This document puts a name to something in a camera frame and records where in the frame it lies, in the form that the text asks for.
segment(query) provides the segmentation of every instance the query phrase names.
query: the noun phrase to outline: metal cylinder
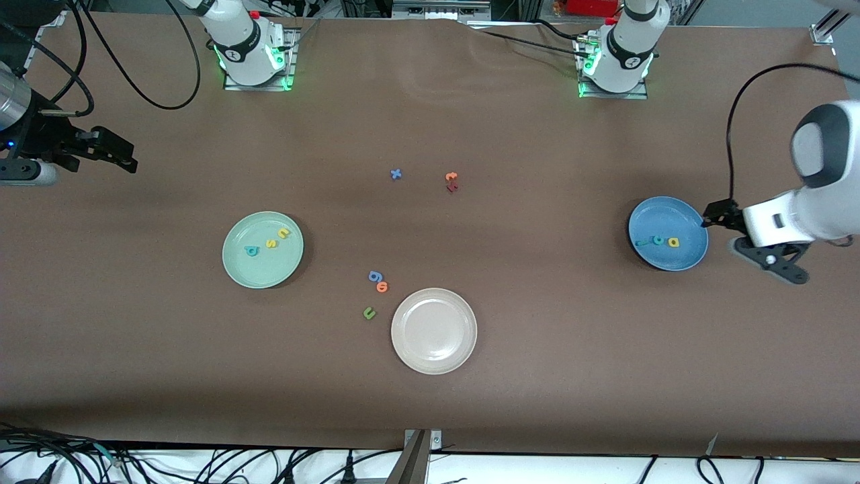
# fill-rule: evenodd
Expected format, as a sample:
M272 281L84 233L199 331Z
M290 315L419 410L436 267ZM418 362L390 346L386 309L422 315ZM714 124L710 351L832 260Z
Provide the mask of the metal cylinder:
M0 62L0 131L17 123L30 105L30 86Z

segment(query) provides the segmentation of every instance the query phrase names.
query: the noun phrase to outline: blue plate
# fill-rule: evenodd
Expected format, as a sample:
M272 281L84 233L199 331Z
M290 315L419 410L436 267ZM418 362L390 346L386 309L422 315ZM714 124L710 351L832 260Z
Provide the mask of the blue plate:
M687 270L698 264L708 251L708 231L695 208L671 196L655 196L640 203L627 225L630 243L639 257L662 270ZM662 239L662 244L654 243ZM669 246L677 238L678 247Z

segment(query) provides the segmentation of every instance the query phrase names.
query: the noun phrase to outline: light green plate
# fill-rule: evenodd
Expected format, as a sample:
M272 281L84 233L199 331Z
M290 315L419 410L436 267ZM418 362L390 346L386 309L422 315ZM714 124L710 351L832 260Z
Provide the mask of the light green plate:
M281 228L290 231L286 239L278 237ZM266 248L267 240L276 240L278 246ZM257 255L248 255L247 246L259 247ZM224 240L221 259L234 281L246 288L265 289L285 281L298 267L303 252L302 231L293 219L278 212L257 212L233 226Z

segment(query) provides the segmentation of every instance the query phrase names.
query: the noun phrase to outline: white plate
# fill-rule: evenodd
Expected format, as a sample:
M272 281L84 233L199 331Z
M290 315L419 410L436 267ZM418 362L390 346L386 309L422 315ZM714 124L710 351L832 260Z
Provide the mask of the white plate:
M448 289L422 289L394 312L391 343L400 359L425 375L442 375L469 359L478 336L475 313Z

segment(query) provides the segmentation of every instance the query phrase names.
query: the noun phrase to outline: green led light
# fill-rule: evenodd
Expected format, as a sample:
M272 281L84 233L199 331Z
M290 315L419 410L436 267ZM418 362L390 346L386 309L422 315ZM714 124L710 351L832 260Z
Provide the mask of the green led light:
M224 66L224 60L223 60L223 59L221 59L221 53L220 53L220 52L218 52L218 50L217 50L217 49L215 50L215 55L217 55L217 56L218 56L218 65L220 65L220 66L221 66L221 70L222 70L222 71L227 71L227 68Z
M277 71L280 70L281 67L284 66L284 58L278 57L277 59L272 54L273 49L266 49L266 55L269 56L269 61L272 63L272 67Z

